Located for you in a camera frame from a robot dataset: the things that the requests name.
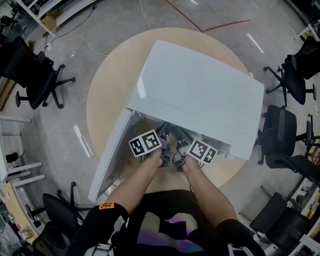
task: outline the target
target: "white cable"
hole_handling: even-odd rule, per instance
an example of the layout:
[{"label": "white cable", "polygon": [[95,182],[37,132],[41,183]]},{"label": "white cable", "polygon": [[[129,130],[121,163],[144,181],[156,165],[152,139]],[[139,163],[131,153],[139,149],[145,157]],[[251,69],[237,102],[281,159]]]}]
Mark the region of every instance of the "white cable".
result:
[{"label": "white cable", "polygon": [[150,28],[150,26],[149,26],[149,22],[148,22],[147,17],[146,17],[146,13],[145,13],[145,11],[144,11],[144,5],[142,4],[142,0],[140,0],[140,4],[141,4],[141,11],[143,12],[143,15],[144,15],[144,19],[145,19],[145,21],[146,21],[146,24],[148,25],[149,30],[151,30],[151,28]]},{"label": "white cable", "polygon": [[90,43],[89,43],[87,40],[85,40],[82,36],[78,36],[78,35],[75,35],[75,36],[72,37],[71,39],[68,39],[67,41],[65,41],[65,43],[62,45],[61,48],[56,49],[56,50],[51,49],[50,52],[59,52],[63,47],[65,47],[65,45],[66,45],[69,41],[71,41],[71,40],[73,40],[73,39],[75,39],[75,38],[80,38],[80,39],[82,39],[83,41],[85,41],[85,42],[88,44],[89,48],[90,48],[92,51],[94,51],[94,53],[95,53],[96,55],[101,55],[101,56],[104,56],[104,57],[107,57],[107,56],[108,56],[108,55],[104,55],[104,54],[101,54],[101,53],[97,53],[95,49],[91,48]]}]

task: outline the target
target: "red line on floor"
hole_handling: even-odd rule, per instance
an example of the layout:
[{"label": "red line on floor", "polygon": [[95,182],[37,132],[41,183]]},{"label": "red line on floor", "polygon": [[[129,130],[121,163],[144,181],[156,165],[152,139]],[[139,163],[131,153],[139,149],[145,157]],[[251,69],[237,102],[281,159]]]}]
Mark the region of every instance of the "red line on floor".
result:
[{"label": "red line on floor", "polygon": [[196,23],[194,23],[190,18],[188,18],[187,15],[185,15],[176,6],[174,6],[173,3],[169,2],[168,0],[164,0],[164,1],[166,1],[169,5],[171,5],[178,13],[180,13],[183,17],[185,17],[190,23],[192,23],[202,33],[203,32],[207,32],[207,31],[211,31],[211,30],[215,30],[215,29],[219,29],[219,28],[222,28],[222,27],[226,27],[226,26],[230,26],[230,25],[234,25],[234,24],[244,23],[244,22],[249,22],[250,21],[250,19],[240,20],[240,21],[235,21],[235,22],[231,22],[231,23],[227,23],[227,24],[223,24],[223,25],[219,25],[219,26],[214,26],[214,27],[208,28],[206,30],[202,30],[200,27],[197,26]]},{"label": "red line on floor", "polygon": [[233,25],[233,24],[238,24],[238,23],[243,23],[243,22],[249,22],[249,21],[250,21],[250,19],[235,21],[235,22],[223,24],[223,25],[220,25],[220,26],[214,26],[214,27],[208,28],[208,29],[206,29],[206,30],[203,30],[202,32],[207,32],[207,31],[210,31],[210,30],[215,30],[215,29],[219,29],[219,28],[222,28],[222,27],[230,26],[230,25]]},{"label": "red line on floor", "polygon": [[194,23],[191,19],[189,19],[182,11],[180,11],[177,7],[175,7],[171,2],[169,2],[168,0],[164,0],[164,1],[166,1],[169,5],[171,5],[177,12],[179,12],[188,21],[190,21],[200,32],[203,32],[202,29],[198,27],[196,23]]}]

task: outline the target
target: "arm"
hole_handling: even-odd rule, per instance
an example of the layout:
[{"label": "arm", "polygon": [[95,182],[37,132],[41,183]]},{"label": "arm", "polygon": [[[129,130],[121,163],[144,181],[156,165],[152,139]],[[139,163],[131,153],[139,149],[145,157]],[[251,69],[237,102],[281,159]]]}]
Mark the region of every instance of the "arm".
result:
[{"label": "arm", "polygon": [[122,182],[106,200],[123,206],[130,215],[140,203],[156,170],[162,165],[161,149],[153,151],[133,175]]},{"label": "arm", "polygon": [[188,177],[201,211],[213,227],[225,220],[237,219],[229,200],[203,173],[198,161],[187,155],[182,169]]}]

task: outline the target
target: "person's right arm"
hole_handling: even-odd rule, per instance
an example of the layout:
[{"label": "person's right arm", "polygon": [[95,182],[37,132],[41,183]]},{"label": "person's right arm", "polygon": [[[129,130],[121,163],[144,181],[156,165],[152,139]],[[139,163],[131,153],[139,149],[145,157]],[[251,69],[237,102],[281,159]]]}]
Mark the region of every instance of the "person's right arm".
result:
[{"label": "person's right arm", "polygon": [[214,228],[225,220],[237,219],[227,197],[207,178],[197,160],[187,155],[182,169],[188,177],[201,211]]}]

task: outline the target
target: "round table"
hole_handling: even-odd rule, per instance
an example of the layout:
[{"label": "round table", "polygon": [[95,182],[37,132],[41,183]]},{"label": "round table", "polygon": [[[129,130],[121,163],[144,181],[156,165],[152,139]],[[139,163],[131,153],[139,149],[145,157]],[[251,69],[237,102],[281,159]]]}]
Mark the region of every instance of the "round table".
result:
[{"label": "round table", "polygon": [[[101,157],[121,111],[132,91],[156,40],[179,45],[213,57],[249,75],[244,64],[225,45],[214,38],[184,28],[159,28],[137,34],[116,47],[102,62],[92,80],[87,103],[86,121],[96,154]],[[140,157],[128,155],[120,176],[125,179],[139,166]],[[211,165],[202,170],[217,187],[231,179],[245,160],[230,160],[217,155]],[[172,189],[189,190],[182,172],[162,168],[150,184],[147,193]]]}]

